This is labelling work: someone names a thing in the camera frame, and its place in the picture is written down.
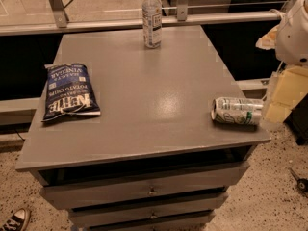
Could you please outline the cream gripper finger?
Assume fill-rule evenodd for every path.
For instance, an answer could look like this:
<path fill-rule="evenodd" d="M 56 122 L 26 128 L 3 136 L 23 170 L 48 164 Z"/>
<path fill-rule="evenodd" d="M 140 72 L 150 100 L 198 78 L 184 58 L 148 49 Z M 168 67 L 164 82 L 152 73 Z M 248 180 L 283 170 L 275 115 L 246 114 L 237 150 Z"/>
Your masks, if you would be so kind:
<path fill-rule="evenodd" d="M 277 26 L 271 28 L 265 35 L 259 38 L 255 44 L 257 48 L 271 50 L 276 47 Z"/>
<path fill-rule="evenodd" d="M 288 65 L 279 75 L 271 77 L 264 119 L 282 123 L 307 94 L 308 67 Z"/>

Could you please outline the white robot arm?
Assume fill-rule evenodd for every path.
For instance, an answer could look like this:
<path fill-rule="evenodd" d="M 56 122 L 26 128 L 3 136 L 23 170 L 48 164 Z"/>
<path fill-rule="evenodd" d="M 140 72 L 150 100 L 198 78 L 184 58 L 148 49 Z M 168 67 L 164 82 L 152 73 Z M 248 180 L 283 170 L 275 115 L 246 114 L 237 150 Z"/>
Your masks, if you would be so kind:
<path fill-rule="evenodd" d="M 263 50 L 275 50 L 276 58 L 286 69 L 275 74 L 269 89 L 264 118 L 283 122 L 308 94 L 308 0 L 296 0 L 281 16 L 280 23 L 255 44 Z"/>

